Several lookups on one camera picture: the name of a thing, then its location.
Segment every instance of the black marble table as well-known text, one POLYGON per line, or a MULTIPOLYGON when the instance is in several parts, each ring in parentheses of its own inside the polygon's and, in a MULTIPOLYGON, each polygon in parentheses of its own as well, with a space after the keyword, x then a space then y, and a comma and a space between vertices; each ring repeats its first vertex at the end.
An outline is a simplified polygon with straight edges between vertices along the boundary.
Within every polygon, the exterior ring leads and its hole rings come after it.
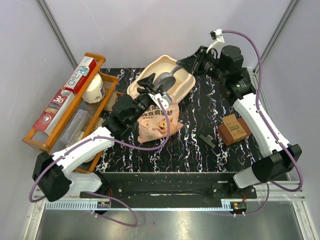
MULTIPOLYGON (((127 87, 143 71, 143 68, 106 68, 103 73, 119 78, 116 90, 125 93, 127 87)), ((168 143, 156 151, 138 151, 115 144, 106 149, 96 170, 100 172, 239 172, 261 159, 259 146, 251 135, 246 139, 226 146, 217 133, 222 118, 230 114, 239 115, 222 98, 218 85, 210 77, 197 77, 191 92, 179 103, 181 130, 171 136, 168 143), (212 149, 199 134, 214 137, 216 147, 212 149)), ((138 124, 124 142, 154 147, 163 139, 139 143, 138 124)))

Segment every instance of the cat litter bag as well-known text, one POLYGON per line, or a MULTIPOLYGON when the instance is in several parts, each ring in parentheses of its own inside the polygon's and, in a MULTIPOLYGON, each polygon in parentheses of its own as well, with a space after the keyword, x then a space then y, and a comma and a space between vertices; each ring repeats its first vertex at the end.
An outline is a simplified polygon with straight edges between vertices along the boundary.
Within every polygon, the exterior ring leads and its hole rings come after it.
MULTIPOLYGON (((175 134, 183 126, 179 120, 179 105, 172 98, 172 104, 166 109, 170 120, 170 135, 175 134)), ((165 138, 168 134, 168 125, 164 113, 158 106, 150 106, 138 119, 139 143, 145 143, 156 139, 165 138)))

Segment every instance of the white wall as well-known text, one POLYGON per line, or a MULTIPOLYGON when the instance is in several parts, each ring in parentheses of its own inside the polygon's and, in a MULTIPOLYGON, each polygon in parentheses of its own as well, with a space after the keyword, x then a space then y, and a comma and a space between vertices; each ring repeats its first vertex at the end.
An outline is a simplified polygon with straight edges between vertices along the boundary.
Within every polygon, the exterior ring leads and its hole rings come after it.
POLYGON ((320 2, 300 1, 263 64, 262 89, 283 135, 299 144, 303 191, 320 234, 320 2))
POLYGON ((17 240, 38 152, 21 139, 72 72, 35 0, 0 5, 0 239, 17 240))
MULTIPOLYGON (((46 0, 79 62, 85 52, 104 67, 146 67, 163 54, 181 59, 211 43, 209 32, 249 35, 262 52, 290 0, 46 0)), ((239 36, 225 35, 253 68, 256 55, 239 36)))

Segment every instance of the red box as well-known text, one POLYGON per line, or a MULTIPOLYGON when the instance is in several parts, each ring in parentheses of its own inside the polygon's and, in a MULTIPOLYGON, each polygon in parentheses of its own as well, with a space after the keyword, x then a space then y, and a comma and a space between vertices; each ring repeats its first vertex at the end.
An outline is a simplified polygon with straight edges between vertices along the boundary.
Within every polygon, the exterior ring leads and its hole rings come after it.
POLYGON ((77 94, 96 65, 97 62, 93 57, 85 56, 64 85, 64 88, 77 94))
POLYGON ((60 88, 32 128, 50 135, 74 98, 71 91, 60 88))

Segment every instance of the beige plastic bin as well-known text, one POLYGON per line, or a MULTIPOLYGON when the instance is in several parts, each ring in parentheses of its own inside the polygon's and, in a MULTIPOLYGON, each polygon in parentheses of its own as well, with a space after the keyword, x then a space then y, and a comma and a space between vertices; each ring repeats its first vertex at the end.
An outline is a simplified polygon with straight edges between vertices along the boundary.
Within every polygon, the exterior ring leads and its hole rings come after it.
MULTIPOLYGON (((137 88, 139 87, 137 81, 140 79, 146 78, 151 74, 155 73, 154 80, 164 72, 171 72, 171 70, 176 67, 176 61, 172 57, 168 55, 162 55, 149 66, 147 66, 143 72, 139 75, 139 77, 130 84, 127 88, 126 92, 132 98, 136 98, 139 93, 137 92, 137 88)), ((175 84, 170 88, 167 93, 176 99, 179 103, 184 97, 191 91, 191 89, 196 84, 196 79, 191 74, 187 73, 184 69, 179 69, 175 74, 175 84)))

